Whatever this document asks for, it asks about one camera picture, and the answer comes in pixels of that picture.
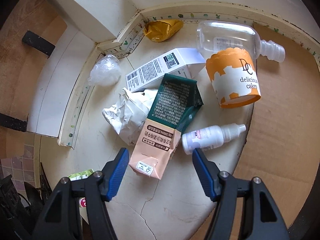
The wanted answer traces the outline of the small white dropper bottle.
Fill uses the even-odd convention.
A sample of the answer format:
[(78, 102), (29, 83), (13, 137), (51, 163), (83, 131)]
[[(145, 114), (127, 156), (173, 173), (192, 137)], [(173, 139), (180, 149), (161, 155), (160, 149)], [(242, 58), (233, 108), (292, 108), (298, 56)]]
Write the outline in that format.
[(196, 148), (203, 151), (212, 150), (240, 137), (245, 131), (245, 124), (228, 124), (198, 129), (182, 135), (182, 147), (187, 155), (192, 154)]

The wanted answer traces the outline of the crumpled white paper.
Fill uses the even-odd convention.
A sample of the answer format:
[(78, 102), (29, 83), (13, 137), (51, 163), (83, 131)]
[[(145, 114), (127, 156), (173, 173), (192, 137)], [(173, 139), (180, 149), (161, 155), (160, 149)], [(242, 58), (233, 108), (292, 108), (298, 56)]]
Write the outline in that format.
[(136, 144), (157, 92), (156, 89), (145, 89), (132, 93), (123, 88), (118, 101), (102, 110), (105, 120), (126, 144)]

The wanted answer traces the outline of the green pink milk carton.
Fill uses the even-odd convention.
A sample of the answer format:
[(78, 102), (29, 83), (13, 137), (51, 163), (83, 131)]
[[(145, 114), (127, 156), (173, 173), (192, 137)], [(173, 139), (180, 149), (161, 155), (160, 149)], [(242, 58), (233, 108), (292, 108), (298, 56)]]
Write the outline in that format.
[(197, 81), (165, 74), (129, 161), (133, 171), (161, 179), (182, 133), (202, 106)]

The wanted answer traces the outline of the white crumpled plastic bag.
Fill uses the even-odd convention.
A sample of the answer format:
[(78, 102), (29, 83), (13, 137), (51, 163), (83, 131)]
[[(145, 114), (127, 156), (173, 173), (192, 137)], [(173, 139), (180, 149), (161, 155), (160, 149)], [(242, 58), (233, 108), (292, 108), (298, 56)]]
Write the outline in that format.
[(120, 62), (114, 55), (106, 55), (92, 68), (87, 79), (90, 86), (109, 87), (121, 77)]

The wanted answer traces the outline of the yellow crumpled wrapper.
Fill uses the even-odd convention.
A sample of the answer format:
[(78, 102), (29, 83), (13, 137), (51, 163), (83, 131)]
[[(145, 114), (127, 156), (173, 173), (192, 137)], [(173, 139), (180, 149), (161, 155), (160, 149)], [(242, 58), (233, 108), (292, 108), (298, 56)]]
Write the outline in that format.
[(159, 20), (145, 25), (144, 36), (152, 42), (163, 42), (170, 39), (183, 27), (182, 20)]

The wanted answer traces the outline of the flat brown cardboard sheet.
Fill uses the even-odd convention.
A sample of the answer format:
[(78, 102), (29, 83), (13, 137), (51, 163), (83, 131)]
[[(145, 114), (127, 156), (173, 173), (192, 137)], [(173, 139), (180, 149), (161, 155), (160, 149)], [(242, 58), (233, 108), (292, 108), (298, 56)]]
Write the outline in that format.
[(315, 58), (293, 40), (255, 23), (261, 38), (285, 48), (284, 62), (257, 61), (261, 99), (222, 109), (207, 72), (199, 74), (204, 101), (191, 129), (246, 124), (238, 139), (206, 152), (209, 160), (238, 178), (259, 176), (287, 226), (293, 226), (313, 187), (319, 166), (319, 71)]

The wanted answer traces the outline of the clear plastic bottle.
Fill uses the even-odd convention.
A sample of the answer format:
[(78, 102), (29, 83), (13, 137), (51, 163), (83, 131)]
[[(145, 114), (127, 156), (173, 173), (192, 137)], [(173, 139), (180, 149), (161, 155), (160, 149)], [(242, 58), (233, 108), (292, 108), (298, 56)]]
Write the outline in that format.
[(251, 27), (223, 21), (201, 21), (197, 26), (197, 49), (205, 59), (227, 48), (248, 51), (256, 60), (260, 55), (269, 60), (283, 62), (285, 49), (273, 42), (262, 40)]

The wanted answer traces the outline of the wooden cutting board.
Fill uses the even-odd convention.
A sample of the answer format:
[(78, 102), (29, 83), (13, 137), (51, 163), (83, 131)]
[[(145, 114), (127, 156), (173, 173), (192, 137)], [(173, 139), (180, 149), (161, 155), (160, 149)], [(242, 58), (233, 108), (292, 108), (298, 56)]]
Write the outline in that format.
[(37, 80), (48, 57), (23, 43), (27, 31), (52, 44), (67, 24), (46, 0), (20, 0), (1, 29), (1, 113), (28, 120)]

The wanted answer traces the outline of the green white snack wrapper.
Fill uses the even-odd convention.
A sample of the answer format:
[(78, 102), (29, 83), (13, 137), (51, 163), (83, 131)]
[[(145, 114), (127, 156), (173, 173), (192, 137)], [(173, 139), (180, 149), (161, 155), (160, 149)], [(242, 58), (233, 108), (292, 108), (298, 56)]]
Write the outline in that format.
[[(71, 180), (71, 181), (75, 181), (75, 180), (81, 180), (81, 179), (86, 179), (88, 178), (91, 174), (93, 174), (94, 171), (92, 169), (89, 169), (89, 170), (85, 170), (85, 171), (82, 171), (82, 172), (78, 172), (78, 173), (73, 173), (73, 174), (70, 174), (68, 176), (68, 178)], [(84, 208), (86, 207), (86, 198), (85, 197), (80, 197), (79, 198), (79, 206), (81, 208)]]

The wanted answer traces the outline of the orange white paper cup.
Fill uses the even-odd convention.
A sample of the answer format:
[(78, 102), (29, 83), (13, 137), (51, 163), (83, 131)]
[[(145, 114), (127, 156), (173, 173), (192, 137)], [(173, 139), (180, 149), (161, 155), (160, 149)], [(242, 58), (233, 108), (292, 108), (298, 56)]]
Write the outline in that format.
[(206, 60), (206, 71), (221, 108), (252, 104), (261, 98), (259, 81), (248, 51), (227, 48)]

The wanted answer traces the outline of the white printed carton box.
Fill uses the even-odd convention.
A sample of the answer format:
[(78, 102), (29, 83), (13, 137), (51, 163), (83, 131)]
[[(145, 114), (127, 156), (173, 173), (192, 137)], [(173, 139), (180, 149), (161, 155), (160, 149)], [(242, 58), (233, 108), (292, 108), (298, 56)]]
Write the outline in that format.
[(196, 48), (175, 48), (127, 74), (126, 88), (131, 92), (158, 88), (165, 74), (193, 79), (205, 62)]

